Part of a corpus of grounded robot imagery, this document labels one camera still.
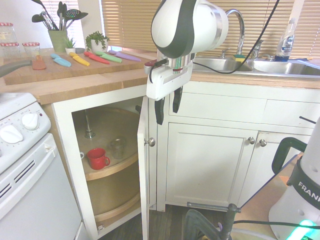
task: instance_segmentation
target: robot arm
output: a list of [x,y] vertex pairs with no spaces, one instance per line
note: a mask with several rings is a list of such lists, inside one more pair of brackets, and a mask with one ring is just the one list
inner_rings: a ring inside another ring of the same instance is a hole
[[158,61],[151,69],[146,95],[155,103],[158,124],[163,122],[164,98],[174,92],[174,112],[179,109],[182,86],[189,82],[195,53],[217,48],[226,39],[228,16],[206,0],[162,0],[151,25]]
[[163,0],[151,25],[158,50],[170,59],[217,48],[226,39],[228,17],[206,0]]

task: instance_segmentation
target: wooden countertop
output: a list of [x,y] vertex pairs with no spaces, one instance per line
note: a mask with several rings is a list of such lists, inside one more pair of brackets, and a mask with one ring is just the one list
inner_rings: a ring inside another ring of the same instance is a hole
[[[156,53],[139,54],[140,57],[155,59]],[[283,78],[266,76],[240,76],[222,74],[193,73],[191,81],[259,85],[268,87],[320,89],[320,81],[303,78]],[[93,94],[99,94],[147,83],[147,75],[143,69],[120,72],[94,74],[79,77],[47,80],[40,82],[6,85],[0,78],[0,93],[25,92],[31,93],[37,101],[44,105]]]

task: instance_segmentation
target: floor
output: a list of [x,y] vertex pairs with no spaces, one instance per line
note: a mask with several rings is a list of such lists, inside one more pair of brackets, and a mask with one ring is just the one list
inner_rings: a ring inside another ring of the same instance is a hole
[[[165,212],[150,211],[149,240],[182,240],[183,222],[187,211],[183,206],[167,205]],[[225,213],[196,209],[214,226],[223,222]],[[137,215],[99,240],[142,240],[141,215]]]

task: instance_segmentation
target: small plant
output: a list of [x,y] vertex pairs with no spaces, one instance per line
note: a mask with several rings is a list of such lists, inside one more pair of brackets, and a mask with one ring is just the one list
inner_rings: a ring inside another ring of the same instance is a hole
[[85,38],[85,45],[86,45],[88,51],[90,51],[92,49],[91,40],[94,40],[95,44],[97,44],[97,45],[100,42],[102,44],[102,49],[106,49],[106,41],[108,42],[110,40],[110,38],[108,38],[107,36],[104,36],[99,31],[95,31],[92,34],[89,34]]
[[74,38],[66,38],[65,39],[65,45],[67,49],[73,49],[75,48],[76,41],[74,41]]

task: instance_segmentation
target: wooden blind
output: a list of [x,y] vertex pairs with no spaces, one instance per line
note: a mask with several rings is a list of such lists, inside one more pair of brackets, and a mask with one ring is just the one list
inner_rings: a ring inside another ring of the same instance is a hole
[[133,49],[156,50],[151,23],[160,0],[102,0],[105,34],[109,44]]
[[[242,54],[247,55],[259,37],[268,17],[276,3],[276,0],[210,0],[211,3],[219,6],[223,10],[237,9],[244,18],[244,44]],[[271,21],[266,28],[261,45],[261,54],[273,55],[276,52],[279,39],[285,30],[294,0],[280,0]],[[229,31],[224,43],[211,51],[206,51],[203,55],[220,56],[222,50],[230,48],[229,54],[236,54],[239,41],[239,21],[235,14],[230,14]]]
[[[45,6],[48,13],[53,18],[55,24],[59,26],[60,18],[57,15],[57,10],[59,6],[60,0],[42,0],[43,5]],[[62,0],[61,2],[65,3],[67,9],[78,9],[78,0]],[[74,21],[71,26],[67,29],[68,37],[73,38],[75,40],[75,47],[76,48],[84,48],[85,47],[85,40],[84,40],[84,33],[82,31],[82,24],[81,20]]]
[[320,58],[320,1],[304,0],[291,57]]
[[[263,35],[261,53],[274,55],[282,32],[286,28],[295,0],[281,0],[272,20]],[[276,0],[211,0],[225,11],[239,10],[244,17],[245,38],[243,54],[250,51],[261,33]],[[105,32],[113,46],[156,50],[151,38],[151,22],[160,0],[102,0]],[[235,54],[239,41],[239,22],[234,14],[229,15],[229,32],[225,42],[217,49],[204,52],[219,56],[223,49],[230,48]]]

